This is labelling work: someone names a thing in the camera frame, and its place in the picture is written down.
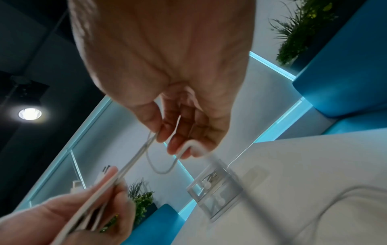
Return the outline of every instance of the blue sofa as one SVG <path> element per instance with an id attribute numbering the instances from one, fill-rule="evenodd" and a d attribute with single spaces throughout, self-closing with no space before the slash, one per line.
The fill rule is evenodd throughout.
<path id="1" fill-rule="evenodd" d="M 386 0 L 367 0 L 300 72 L 293 86 L 339 121 L 325 134 L 387 127 Z"/>
<path id="2" fill-rule="evenodd" d="M 184 225 L 184 219 L 168 204 L 141 223 L 122 245 L 170 245 Z"/>

